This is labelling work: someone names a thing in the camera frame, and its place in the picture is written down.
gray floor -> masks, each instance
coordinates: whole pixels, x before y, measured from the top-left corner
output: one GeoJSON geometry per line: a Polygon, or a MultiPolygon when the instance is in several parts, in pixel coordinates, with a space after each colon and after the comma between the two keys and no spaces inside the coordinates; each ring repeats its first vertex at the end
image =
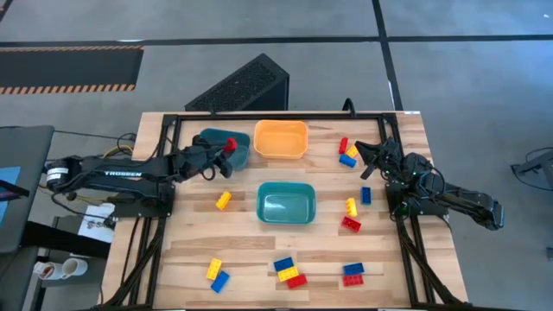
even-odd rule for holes
{"type": "MultiPolygon", "coordinates": [[[[553,34],[550,1],[381,2],[388,35],[553,34]]],[[[15,0],[0,23],[0,41],[376,33],[371,2],[360,0],[15,0]]],[[[493,194],[506,209],[499,232],[452,215],[470,300],[550,309],[553,263],[544,248],[553,244],[553,194],[518,183],[509,165],[553,145],[553,41],[393,43],[391,51],[404,108],[422,112],[436,166],[449,182],[493,194]]],[[[135,131],[143,111],[181,110],[262,52],[290,73],[293,110],[334,110],[345,97],[358,110],[392,109],[375,43],[148,47],[134,92],[3,96],[0,124],[106,135],[135,131]]],[[[96,154],[111,144],[56,135],[50,156],[96,154]]],[[[31,219],[49,223],[59,214],[38,194],[31,219]]],[[[97,293],[98,286],[53,290],[44,310],[89,307],[97,293]],[[58,297],[67,303],[56,305],[58,297]]]]}

teal bowl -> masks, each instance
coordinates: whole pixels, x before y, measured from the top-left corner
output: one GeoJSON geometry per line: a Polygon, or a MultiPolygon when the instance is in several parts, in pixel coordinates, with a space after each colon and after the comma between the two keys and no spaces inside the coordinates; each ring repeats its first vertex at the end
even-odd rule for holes
{"type": "Polygon", "coordinates": [[[305,183],[265,182],[257,191],[257,216],[264,223],[306,225],[315,206],[315,190],[305,183]]]}
{"type": "Polygon", "coordinates": [[[250,154],[250,137],[245,133],[234,132],[229,130],[205,129],[200,133],[202,138],[210,143],[226,143],[228,138],[236,139],[238,146],[227,159],[232,164],[234,170],[242,170],[248,163],[248,155],[250,154]]]}

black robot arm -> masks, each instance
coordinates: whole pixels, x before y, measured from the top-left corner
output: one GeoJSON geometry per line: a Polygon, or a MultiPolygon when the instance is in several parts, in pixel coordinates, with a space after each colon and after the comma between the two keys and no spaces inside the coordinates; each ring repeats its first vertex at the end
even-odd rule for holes
{"type": "Polygon", "coordinates": [[[113,218],[168,217],[175,196],[173,181],[196,175],[210,181],[215,167],[229,178],[232,165],[226,159],[235,148],[232,138],[227,144],[213,144],[195,136],[191,146],[158,157],[154,157],[155,150],[145,161],[73,155],[48,163],[44,173],[54,195],[72,194],[81,188],[118,193],[108,199],[115,205],[113,218]]]}
{"type": "Polygon", "coordinates": [[[355,147],[367,166],[361,178],[368,178],[379,168],[381,176],[397,192],[396,200],[405,208],[392,210],[394,216],[407,212],[443,215],[449,208],[466,214],[488,230],[503,227],[503,207],[494,198],[445,182],[443,175],[422,155],[401,156],[399,145],[391,139],[378,145],[356,142],[355,147]]]}

lego brick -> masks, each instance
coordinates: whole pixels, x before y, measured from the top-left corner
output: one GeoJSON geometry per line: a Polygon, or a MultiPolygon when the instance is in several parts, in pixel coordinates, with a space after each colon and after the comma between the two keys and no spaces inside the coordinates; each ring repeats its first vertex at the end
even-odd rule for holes
{"type": "Polygon", "coordinates": [[[348,218],[347,216],[344,216],[344,219],[342,220],[342,225],[345,226],[345,228],[355,233],[359,232],[359,229],[361,229],[360,222],[357,222],[351,218],[348,218]]]}
{"type": "Polygon", "coordinates": [[[352,159],[347,155],[340,155],[340,163],[347,165],[350,168],[354,168],[355,164],[357,163],[357,160],[352,159]]]}
{"type": "Polygon", "coordinates": [[[350,149],[347,150],[346,155],[351,157],[352,159],[358,154],[357,148],[355,146],[352,146],[350,149]]]}
{"type": "Polygon", "coordinates": [[[344,282],[344,287],[361,285],[364,283],[362,275],[343,276],[342,281],[344,282]]]}
{"type": "Polygon", "coordinates": [[[211,260],[211,263],[209,264],[209,268],[207,269],[206,278],[210,280],[215,280],[217,278],[217,275],[219,274],[219,270],[221,269],[221,262],[217,258],[213,258],[211,260]]]}
{"type": "Polygon", "coordinates": [[[355,206],[355,199],[349,198],[346,201],[347,216],[356,217],[357,216],[357,207],[355,206]]]}
{"type": "Polygon", "coordinates": [[[303,284],[307,284],[308,278],[305,277],[305,275],[299,275],[299,276],[292,277],[291,279],[286,281],[286,283],[288,284],[289,289],[295,289],[296,287],[300,287],[303,284]]]}
{"type": "Polygon", "coordinates": [[[229,193],[228,191],[225,191],[223,194],[221,194],[221,197],[219,198],[217,203],[215,203],[215,206],[221,211],[224,210],[226,205],[228,204],[228,201],[231,199],[231,197],[232,197],[231,193],[229,193]]]}
{"type": "Polygon", "coordinates": [[[236,147],[238,147],[238,142],[236,141],[236,139],[230,137],[226,140],[226,146],[223,148],[223,151],[234,151],[236,147]]]}
{"type": "Polygon", "coordinates": [[[282,271],[286,270],[287,268],[294,267],[294,261],[292,260],[292,257],[284,258],[283,260],[279,260],[275,262],[275,271],[282,271]]]}
{"type": "Polygon", "coordinates": [[[371,189],[369,187],[361,187],[361,204],[371,205],[371,189]]]}
{"type": "Polygon", "coordinates": [[[353,263],[348,264],[344,266],[344,275],[345,276],[353,276],[358,275],[365,272],[365,268],[363,268],[362,263],[353,263]]]}
{"type": "Polygon", "coordinates": [[[225,284],[226,282],[228,282],[229,278],[230,276],[228,275],[228,273],[222,270],[213,282],[213,284],[211,284],[211,289],[213,289],[215,293],[220,293],[223,287],[225,287],[225,284]]]}
{"type": "Polygon", "coordinates": [[[292,277],[298,276],[298,275],[299,275],[299,273],[297,272],[296,267],[287,268],[285,270],[278,271],[278,280],[280,282],[284,282],[284,281],[287,281],[287,280],[291,279],[292,277]]]}
{"type": "Polygon", "coordinates": [[[342,140],[340,141],[340,148],[338,149],[338,153],[343,155],[346,153],[347,148],[347,137],[342,137],[342,140]]]}

hazard tape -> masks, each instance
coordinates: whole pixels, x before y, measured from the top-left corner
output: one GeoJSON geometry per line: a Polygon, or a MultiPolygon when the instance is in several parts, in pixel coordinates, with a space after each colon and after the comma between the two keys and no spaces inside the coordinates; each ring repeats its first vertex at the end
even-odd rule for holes
{"type": "Polygon", "coordinates": [[[128,92],[135,89],[135,85],[91,85],[91,86],[25,86],[0,87],[2,95],[22,94],[55,94],[76,92],[128,92]]]}
{"type": "Polygon", "coordinates": [[[115,46],[115,47],[61,47],[61,48],[0,48],[2,52],[72,52],[72,51],[102,51],[141,49],[144,46],[115,46]]]}

